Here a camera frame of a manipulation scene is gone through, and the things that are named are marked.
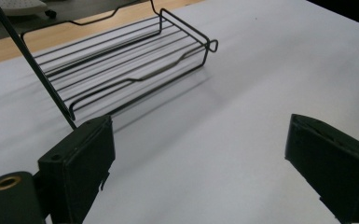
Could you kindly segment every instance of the metal ring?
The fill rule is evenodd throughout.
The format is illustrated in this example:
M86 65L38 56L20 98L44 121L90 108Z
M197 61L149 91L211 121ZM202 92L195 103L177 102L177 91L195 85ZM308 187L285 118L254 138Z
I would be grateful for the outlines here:
M20 183L19 175L11 175L0 180L0 190L10 189Z

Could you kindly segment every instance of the wire basket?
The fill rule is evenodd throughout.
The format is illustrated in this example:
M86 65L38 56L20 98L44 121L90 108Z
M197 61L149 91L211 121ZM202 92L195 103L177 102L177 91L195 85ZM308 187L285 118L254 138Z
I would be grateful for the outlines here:
M75 128L75 121L113 115L190 74L205 64L209 51L217 51L217 40L164 8L157 12L153 0L150 4L154 17L34 55L24 41L34 30L19 37L1 10L0 21ZM64 22L87 26L114 17L122 7L96 21Z

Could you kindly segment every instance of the wooden surface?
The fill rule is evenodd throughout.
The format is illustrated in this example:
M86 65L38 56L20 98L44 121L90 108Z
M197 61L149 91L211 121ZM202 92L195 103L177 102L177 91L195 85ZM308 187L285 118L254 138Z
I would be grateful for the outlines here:
M156 10L162 7L167 9L175 9L179 7L185 7L194 3L198 3L203 0L155 0ZM112 11L102 13L96 16L88 17L79 22L92 21L106 15L111 14ZM139 21L141 19L150 17L153 15L149 2L144 2L131 7L125 7L120 9L115 17L108 20L99 21L87 26L78 27L71 23L63 23L47 29L39 30L30 34L27 34L25 41L27 46L32 52L47 49L67 41L71 41L86 35L92 35L104 30L117 27L132 21ZM15 57L21 56L20 51L15 46L10 37L0 40L0 62L9 60Z

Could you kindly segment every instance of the white table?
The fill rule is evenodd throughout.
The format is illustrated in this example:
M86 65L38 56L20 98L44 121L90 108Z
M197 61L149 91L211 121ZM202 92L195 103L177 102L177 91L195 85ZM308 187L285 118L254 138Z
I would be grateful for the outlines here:
M174 12L219 51L113 118L117 160L85 223L338 223L283 156L292 113L359 140L359 23L303 0ZM34 174L69 132L23 58L0 63L0 175Z

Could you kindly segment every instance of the black wire rack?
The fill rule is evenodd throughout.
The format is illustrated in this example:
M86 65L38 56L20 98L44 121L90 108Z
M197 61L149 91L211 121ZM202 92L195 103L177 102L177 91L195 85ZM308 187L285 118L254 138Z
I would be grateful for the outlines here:
M112 18L122 7L96 21ZM0 8L0 22L20 49L72 128L82 118L114 115L147 95L202 67L217 40L162 8L146 20L32 54Z

